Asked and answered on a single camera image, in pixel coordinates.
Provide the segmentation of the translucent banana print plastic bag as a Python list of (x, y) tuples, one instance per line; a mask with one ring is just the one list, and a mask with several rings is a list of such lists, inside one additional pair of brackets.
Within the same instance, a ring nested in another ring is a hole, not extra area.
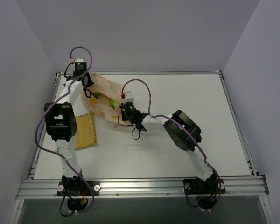
[[(101, 93), (98, 99), (92, 95), (90, 98), (81, 93), (81, 100), (86, 110), (93, 112), (93, 114), (104, 117), (112, 125), (118, 124), (118, 117), (120, 114), (120, 104), (123, 102), (121, 98), (121, 90), (123, 85), (106, 79), (99, 73), (93, 72), (90, 74), (94, 85), (87, 89), (94, 93)], [(109, 99), (113, 99), (118, 103), (116, 110), (113, 110), (109, 104)]]

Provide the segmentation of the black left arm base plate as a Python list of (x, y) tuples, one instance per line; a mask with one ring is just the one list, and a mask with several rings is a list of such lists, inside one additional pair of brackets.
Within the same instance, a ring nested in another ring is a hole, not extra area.
[(67, 189), (67, 196), (98, 196), (101, 189), (100, 181), (87, 181), (87, 183), (91, 187), (91, 190), (89, 190), (83, 181), (73, 179), (69, 183), (67, 183), (67, 179), (60, 181), (56, 195), (64, 196), (65, 190)]

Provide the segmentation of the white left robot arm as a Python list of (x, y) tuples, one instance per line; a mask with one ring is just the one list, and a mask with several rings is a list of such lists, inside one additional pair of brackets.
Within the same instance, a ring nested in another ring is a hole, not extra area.
[(65, 87), (53, 103), (46, 103), (45, 124), (46, 131), (56, 143), (58, 153), (62, 158), (62, 183), (75, 196), (84, 192), (85, 184), (81, 178), (82, 170), (77, 161), (74, 136), (77, 132), (73, 105), (80, 93), (91, 98), (88, 87), (94, 83), (87, 72), (87, 63), (79, 58), (70, 64), (75, 66), (72, 76), (66, 78)]

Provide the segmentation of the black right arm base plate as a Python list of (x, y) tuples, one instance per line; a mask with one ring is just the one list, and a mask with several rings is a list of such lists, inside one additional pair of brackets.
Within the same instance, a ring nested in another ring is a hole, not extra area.
[(203, 181), (199, 178), (196, 179), (184, 179), (183, 187), (184, 193), (188, 195), (210, 195), (210, 194), (218, 194), (219, 187), (221, 187), (221, 194), (225, 194), (225, 186), (224, 181), (221, 179), (219, 182), (218, 178), (214, 180), (208, 179)]

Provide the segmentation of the green fake guava fruit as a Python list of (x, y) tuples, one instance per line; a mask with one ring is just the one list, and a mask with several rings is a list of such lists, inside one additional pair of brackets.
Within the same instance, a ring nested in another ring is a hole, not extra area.
[(95, 98), (95, 99), (98, 99), (100, 96), (101, 96), (101, 93), (92, 93), (92, 96)]

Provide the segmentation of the green fake lime fruit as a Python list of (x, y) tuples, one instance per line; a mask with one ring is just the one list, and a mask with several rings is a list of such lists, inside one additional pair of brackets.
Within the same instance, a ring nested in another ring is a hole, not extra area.
[(113, 110), (116, 110), (116, 108), (118, 106), (118, 103), (113, 99), (109, 99), (108, 104)]

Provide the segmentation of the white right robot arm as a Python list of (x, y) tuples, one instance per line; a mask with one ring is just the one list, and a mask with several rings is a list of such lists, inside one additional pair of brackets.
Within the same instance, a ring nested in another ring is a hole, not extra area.
[(137, 110), (132, 102), (120, 105), (124, 121), (129, 121), (138, 132), (165, 131), (182, 151), (185, 151), (194, 167), (198, 187), (210, 192), (219, 183), (216, 170), (208, 163), (207, 156), (199, 146), (201, 129), (183, 111), (165, 115), (150, 115)]

